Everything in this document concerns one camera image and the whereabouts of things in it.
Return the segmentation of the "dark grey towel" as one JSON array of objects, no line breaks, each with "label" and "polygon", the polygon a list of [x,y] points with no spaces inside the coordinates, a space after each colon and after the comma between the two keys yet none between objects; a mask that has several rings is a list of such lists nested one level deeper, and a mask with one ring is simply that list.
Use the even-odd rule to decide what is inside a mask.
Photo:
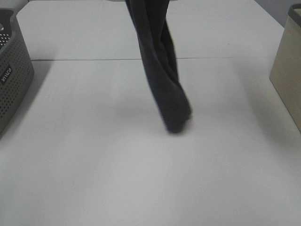
[{"label": "dark grey towel", "polygon": [[147,81],[169,133],[179,134],[191,117],[180,84],[174,43],[167,24],[167,0],[127,0]]}]

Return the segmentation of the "grey perforated plastic basket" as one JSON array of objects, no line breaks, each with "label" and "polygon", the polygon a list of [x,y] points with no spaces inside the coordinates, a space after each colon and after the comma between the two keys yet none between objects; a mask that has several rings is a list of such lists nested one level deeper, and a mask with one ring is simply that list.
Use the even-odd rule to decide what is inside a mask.
[{"label": "grey perforated plastic basket", "polygon": [[34,68],[16,15],[12,8],[0,9],[1,134],[18,110],[34,77]]}]

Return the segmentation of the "beige fabric storage bin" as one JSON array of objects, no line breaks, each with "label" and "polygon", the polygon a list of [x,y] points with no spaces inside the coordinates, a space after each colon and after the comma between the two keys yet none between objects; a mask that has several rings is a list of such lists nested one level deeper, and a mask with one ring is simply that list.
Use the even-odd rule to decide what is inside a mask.
[{"label": "beige fabric storage bin", "polygon": [[292,120],[301,129],[301,5],[289,7],[269,76]]}]

